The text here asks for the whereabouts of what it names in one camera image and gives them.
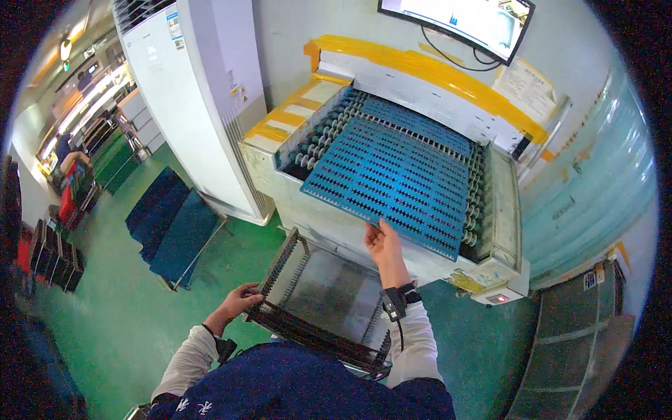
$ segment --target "monitor screen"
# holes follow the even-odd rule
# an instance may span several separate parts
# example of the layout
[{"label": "monitor screen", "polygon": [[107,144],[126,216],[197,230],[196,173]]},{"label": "monitor screen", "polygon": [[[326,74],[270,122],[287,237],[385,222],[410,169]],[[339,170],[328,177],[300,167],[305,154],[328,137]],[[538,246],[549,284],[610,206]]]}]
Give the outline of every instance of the monitor screen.
[{"label": "monitor screen", "polygon": [[534,5],[526,0],[378,0],[378,11],[443,32],[509,65]]}]

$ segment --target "blue plastic panel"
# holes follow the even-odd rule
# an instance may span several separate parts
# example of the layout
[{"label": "blue plastic panel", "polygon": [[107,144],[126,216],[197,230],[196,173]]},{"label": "blue plastic panel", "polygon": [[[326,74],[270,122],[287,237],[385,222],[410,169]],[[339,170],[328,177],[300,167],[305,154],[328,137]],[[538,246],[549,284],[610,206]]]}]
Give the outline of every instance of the blue plastic panel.
[{"label": "blue plastic panel", "polygon": [[421,136],[428,137],[439,144],[453,149],[467,159],[471,157],[469,147],[471,142],[468,138],[431,118],[397,105],[394,102],[378,97],[369,97],[364,102],[364,106],[360,111],[382,118],[397,126],[408,128]]},{"label": "blue plastic panel", "polygon": [[352,118],[300,191],[457,260],[468,169],[393,129]]}]

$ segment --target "right hand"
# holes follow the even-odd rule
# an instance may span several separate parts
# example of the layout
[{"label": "right hand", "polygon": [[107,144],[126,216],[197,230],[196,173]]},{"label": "right hand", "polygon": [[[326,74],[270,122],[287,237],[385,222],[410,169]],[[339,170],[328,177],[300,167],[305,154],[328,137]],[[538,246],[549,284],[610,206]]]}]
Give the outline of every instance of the right hand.
[{"label": "right hand", "polygon": [[364,245],[380,271],[380,281],[384,289],[398,288],[410,283],[409,273],[401,255],[401,242],[394,229],[384,219],[380,228],[366,224]]}]

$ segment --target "paper notice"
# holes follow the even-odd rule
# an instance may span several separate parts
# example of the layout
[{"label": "paper notice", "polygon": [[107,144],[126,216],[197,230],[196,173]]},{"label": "paper notice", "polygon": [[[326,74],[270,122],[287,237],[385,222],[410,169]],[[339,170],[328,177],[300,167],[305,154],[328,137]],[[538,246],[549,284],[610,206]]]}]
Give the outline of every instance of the paper notice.
[{"label": "paper notice", "polygon": [[182,35],[182,27],[179,24],[179,15],[177,8],[170,8],[166,11],[166,21],[168,22],[168,32],[170,39],[175,43],[178,50],[184,48],[184,36]]},{"label": "paper notice", "polygon": [[557,106],[553,85],[521,59],[497,77],[493,89],[542,126]]}]

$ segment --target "white air conditioner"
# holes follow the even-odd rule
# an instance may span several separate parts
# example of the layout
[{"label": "white air conditioner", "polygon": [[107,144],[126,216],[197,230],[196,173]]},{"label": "white air conditioner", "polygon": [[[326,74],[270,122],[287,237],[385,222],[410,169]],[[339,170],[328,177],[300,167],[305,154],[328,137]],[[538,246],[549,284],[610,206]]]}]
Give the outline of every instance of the white air conditioner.
[{"label": "white air conditioner", "polygon": [[266,115],[250,0],[113,0],[124,54],[166,141],[212,207],[255,224],[274,210],[242,158]]}]

